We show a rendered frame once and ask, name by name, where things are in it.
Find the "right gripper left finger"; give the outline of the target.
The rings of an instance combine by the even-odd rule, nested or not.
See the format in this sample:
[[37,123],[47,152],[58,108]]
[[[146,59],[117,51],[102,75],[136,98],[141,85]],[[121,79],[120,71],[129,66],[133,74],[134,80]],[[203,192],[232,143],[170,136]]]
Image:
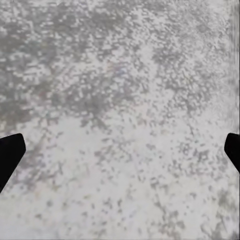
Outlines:
[[0,193],[26,152],[21,133],[0,138]]

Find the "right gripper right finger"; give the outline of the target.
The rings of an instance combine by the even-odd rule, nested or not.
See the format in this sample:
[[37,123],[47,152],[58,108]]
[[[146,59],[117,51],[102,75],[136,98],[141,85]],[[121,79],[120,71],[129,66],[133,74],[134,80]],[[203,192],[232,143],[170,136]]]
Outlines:
[[236,167],[237,171],[240,173],[240,135],[235,133],[228,133],[224,152],[227,154],[230,161]]

